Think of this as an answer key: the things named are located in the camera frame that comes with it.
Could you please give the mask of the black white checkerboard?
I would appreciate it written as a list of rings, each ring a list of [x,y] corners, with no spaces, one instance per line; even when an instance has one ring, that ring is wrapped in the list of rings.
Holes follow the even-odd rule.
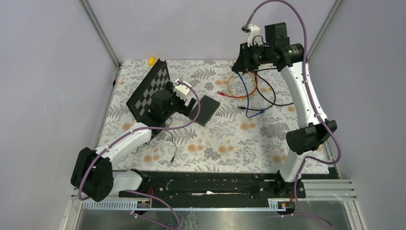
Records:
[[[169,81],[167,62],[158,59],[126,102],[136,121],[140,121],[141,117],[148,111],[153,94],[164,90]]]

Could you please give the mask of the black network switch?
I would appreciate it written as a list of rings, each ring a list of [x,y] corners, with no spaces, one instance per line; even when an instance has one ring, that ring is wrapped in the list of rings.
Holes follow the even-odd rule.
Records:
[[[205,127],[220,106],[220,102],[205,95],[200,100],[201,109],[195,123]]]

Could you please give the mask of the small yellow block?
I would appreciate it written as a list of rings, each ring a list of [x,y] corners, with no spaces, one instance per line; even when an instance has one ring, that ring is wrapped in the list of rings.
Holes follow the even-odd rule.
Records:
[[[152,66],[154,66],[155,62],[156,62],[155,57],[151,57],[151,58],[148,60],[148,65],[152,67]]]

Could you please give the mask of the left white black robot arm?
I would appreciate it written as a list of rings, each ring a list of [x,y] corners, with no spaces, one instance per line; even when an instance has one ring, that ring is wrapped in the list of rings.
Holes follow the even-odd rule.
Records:
[[[132,170],[114,174],[113,168],[130,151],[152,139],[153,131],[183,129],[195,122],[192,121],[176,127],[165,125],[147,126],[142,122],[134,123],[121,136],[112,142],[96,149],[83,148],[70,179],[70,183],[78,189],[78,199],[92,199],[100,202],[111,192],[129,190],[135,196],[142,197],[148,192],[148,183],[142,180],[139,173]]]

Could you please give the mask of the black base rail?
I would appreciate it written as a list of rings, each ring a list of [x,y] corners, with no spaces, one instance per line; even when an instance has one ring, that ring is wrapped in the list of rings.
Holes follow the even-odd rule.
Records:
[[[118,194],[156,196],[172,208],[268,208],[269,199],[305,198],[301,181],[285,182],[280,173],[165,172],[132,169],[136,179],[119,181],[118,171],[86,181],[83,192],[96,202]]]

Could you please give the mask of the floral patterned table mat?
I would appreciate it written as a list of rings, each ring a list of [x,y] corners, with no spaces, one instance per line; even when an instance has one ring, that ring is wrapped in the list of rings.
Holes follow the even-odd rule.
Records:
[[[296,108],[288,87],[271,65],[260,67],[259,84],[248,74],[233,75],[232,61],[169,60],[170,78],[187,81],[200,97],[220,102],[212,118],[202,127],[191,124],[171,130],[177,146],[152,139],[150,145],[136,148],[122,159],[116,170],[157,170],[183,172],[275,173],[286,161],[288,131],[297,128]],[[174,114],[170,127],[190,119]]]

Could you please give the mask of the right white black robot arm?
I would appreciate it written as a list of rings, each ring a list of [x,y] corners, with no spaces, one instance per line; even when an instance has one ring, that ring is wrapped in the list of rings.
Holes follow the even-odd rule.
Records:
[[[232,71],[254,72],[261,64],[272,64],[285,80],[296,108],[298,129],[286,134],[289,153],[274,185],[278,196],[287,197],[297,187],[306,157],[330,137],[337,123],[329,120],[321,108],[307,72],[306,51],[301,44],[290,42],[285,23],[267,25],[263,45],[254,42],[260,36],[258,26],[248,24],[241,30],[248,34],[248,39],[240,45]]]

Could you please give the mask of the black power adapter with cord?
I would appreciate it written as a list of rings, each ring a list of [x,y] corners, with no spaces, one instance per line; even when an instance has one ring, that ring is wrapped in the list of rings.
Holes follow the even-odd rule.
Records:
[[[165,124],[166,124],[166,126],[165,127],[169,127],[171,124],[173,123],[173,119],[170,117],[169,118],[169,122],[166,122]],[[171,160],[170,160],[170,163],[173,163],[174,162],[174,160],[175,160],[175,156],[176,156],[176,153],[177,153],[177,146],[176,146],[176,143],[175,143],[175,141],[174,141],[174,135],[172,134],[172,133],[170,133],[168,130],[163,130],[166,134],[164,134],[164,135],[161,135],[160,134],[160,136],[161,137],[158,137],[158,139],[159,140],[161,140],[161,141],[169,141],[169,139],[168,139],[168,137],[167,137],[167,134],[169,134],[170,135],[170,141],[171,141],[171,143],[173,144],[173,146],[174,146],[174,148],[175,148],[175,151],[174,151],[174,153],[173,153],[173,156],[172,156],[172,158],[171,158]],[[152,140],[150,140],[150,141],[148,141],[146,144],[144,144],[145,146],[148,146],[148,145],[150,145],[150,143],[151,143],[151,141]],[[136,148],[136,150],[135,150],[135,152],[131,152],[132,154],[137,154],[137,152],[138,152],[138,150],[139,150],[139,147],[137,147]]]

